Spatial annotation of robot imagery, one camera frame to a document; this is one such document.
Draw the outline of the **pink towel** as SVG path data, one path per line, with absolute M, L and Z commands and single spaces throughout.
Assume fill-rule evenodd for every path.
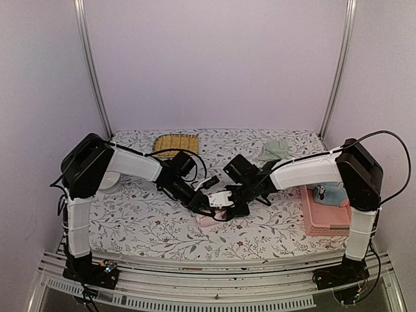
M 214 212 L 214 216 L 205 216 L 198 214 L 196 216 L 196 224 L 201 228 L 216 226 L 217 224 L 222 223 L 228 217 L 228 211 L 225 209 L 216 209 Z

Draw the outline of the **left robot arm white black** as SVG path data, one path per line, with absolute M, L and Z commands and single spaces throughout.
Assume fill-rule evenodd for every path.
M 96 267 L 90 263 L 88 229 L 90 206 L 97 192 L 111 194 L 120 185 L 122 175 L 135 176 L 155 183 L 163 192 L 184 207 L 203 216 L 214 216 L 209 198 L 192 188 L 184 177 L 194 167 L 196 153 L 174 149 L 172 159 L 160 160 L 156 153 L 143 154 L 131 148 L 86 135 L 61 163 L 61 176 L 52 187 L 63 190 L 66 200 L 63 227 L 66 233 L 71 271 L 83 282 L 92 281 Z

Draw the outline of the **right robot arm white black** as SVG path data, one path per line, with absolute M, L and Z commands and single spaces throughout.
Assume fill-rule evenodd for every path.
M 346 260 L 336 270 L 341 283 L 350 283 L 361 273 L 361 264 L 373 233 L 376 212 L 381 206 L 383 169 L 358 139 L 349 138 L 338 148 L 291 160 L 266 162 L 256 167 L 244 156 L 235 156 L 224 167 L 237 184 L 231 201 L 238 209 L 258 197 L 299 186 L 326 187 L 320 200 L 340 189 L 351 208 Z

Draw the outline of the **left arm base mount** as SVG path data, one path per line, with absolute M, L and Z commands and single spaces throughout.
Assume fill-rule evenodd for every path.
M 119 273 L 116 262 L 103 260 L 94 264 L 91 255 L 88 255 L 67 259 L 62 276 L 87 285 L 115 290 Z

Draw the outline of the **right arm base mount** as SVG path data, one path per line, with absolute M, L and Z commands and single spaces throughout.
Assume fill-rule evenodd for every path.
M 365 281 L 369 277 L 366 264 L 340 264 L 313 271 L 312 281 L 318 290 Z

